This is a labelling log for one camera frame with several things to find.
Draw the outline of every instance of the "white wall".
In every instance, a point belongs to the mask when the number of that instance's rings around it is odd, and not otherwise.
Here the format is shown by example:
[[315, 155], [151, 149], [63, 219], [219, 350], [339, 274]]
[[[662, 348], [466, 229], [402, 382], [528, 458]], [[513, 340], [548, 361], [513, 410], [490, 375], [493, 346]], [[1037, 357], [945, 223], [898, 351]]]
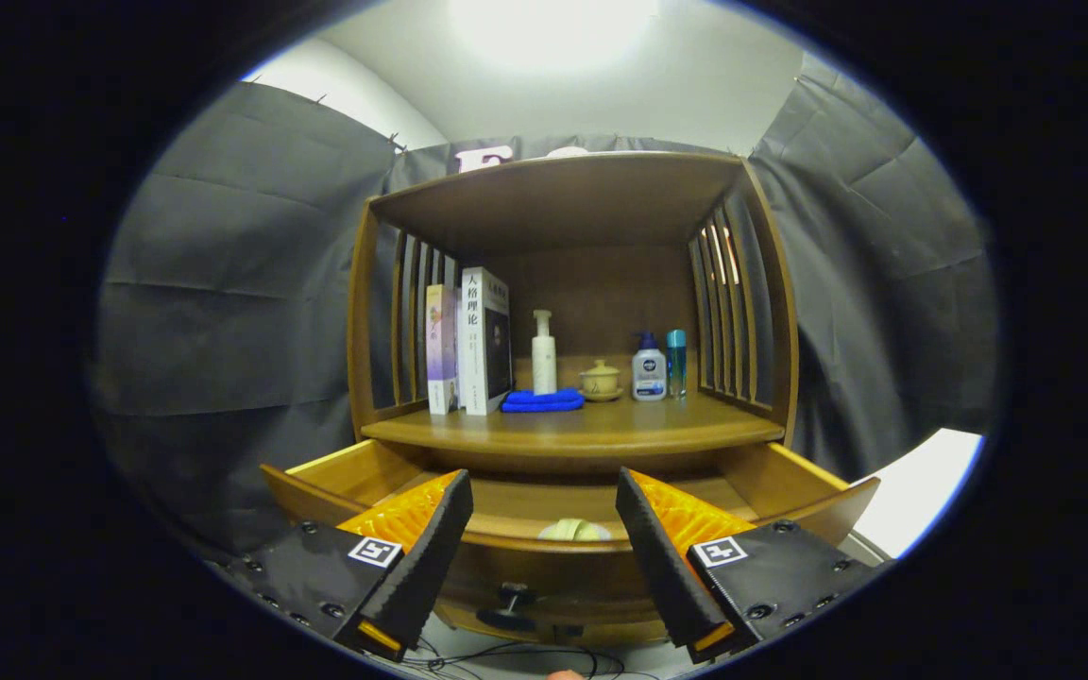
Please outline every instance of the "white wall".
[[242, 78], [295, 91], [346, 113], [384, 137], [410, 149], [446, 144], [447, 138], [422, 113], [406, 102], [380, 76], [323, 39], [311, 38], [288, 48]]

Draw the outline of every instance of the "cabinet top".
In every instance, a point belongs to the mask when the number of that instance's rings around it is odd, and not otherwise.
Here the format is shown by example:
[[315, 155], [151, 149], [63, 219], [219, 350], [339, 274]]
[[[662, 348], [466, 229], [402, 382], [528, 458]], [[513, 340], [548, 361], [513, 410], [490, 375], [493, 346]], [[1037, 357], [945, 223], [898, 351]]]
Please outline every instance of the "cabinet top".
[[378, 219], [459, 258], [682, 246], [744, 177], [738, 156], [608, 151], [511, 161], [398, 190]]

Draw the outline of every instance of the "cleanser bottle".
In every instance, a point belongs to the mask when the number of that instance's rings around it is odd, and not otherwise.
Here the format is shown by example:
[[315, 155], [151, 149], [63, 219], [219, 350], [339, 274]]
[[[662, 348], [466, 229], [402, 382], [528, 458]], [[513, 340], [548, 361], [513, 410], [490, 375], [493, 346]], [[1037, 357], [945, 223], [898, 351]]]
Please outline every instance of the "cleanser bottle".
[[556, 337], [547, 334], [547, 320], [553, 312], [535, 310], [535, 337], [532, 337], [532, 393], [556, 393]]
[[657, 349], [653, 333], [638, 333], [641, 348], [632, 356], [632, 397], [656, 401], [666, 397], [666, 357]]

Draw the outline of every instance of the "wooden shelf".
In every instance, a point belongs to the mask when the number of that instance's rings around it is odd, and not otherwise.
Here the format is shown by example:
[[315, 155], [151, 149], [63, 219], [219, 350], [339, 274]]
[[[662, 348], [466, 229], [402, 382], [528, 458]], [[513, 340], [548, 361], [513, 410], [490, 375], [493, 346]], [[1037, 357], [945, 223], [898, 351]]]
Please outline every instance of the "wooden shelf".
[[685, 246], [744, 168], [663, 151], [511, 161], [372, 201], [378, 219], [461, 258], [591, 246]]
[[631, 465], [634, 457], [689, 454], [780, 440], [783, 429], [713, 397], [690, 393], [687, 399], [591, 404], [562, 412], [504, 413], [489, 417], [426, 409], [370, 423], [371, 438], [419, 447], [526, 459], [582, 459]]

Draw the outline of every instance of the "black foam pad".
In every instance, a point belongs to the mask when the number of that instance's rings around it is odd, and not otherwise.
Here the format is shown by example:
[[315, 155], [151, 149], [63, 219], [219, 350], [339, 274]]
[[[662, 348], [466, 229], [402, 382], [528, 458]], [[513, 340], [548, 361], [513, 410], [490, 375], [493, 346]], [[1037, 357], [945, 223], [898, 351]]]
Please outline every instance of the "black foam pad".
[[677, 646], [690, 645], [725, 623], [726, 616], [675, 551], [662, 521], [627, 468], [620, 469], [616, 509], [670, 641]]
[[461, 536], [472, 516], [472, 486], [466, 469], [444, 490], [444, 497], [426, 529], [405, 558], [398, 561], [375, 593], [363, 604], [360, 615], [401, 648], [396, 654], [380, 645], [362, 645], [374, 654], [401, 662], [405, 651], [417, 647], [426, 617], [435, 607], [435, 598], [444, 585], [444, 577], [453, 564]]

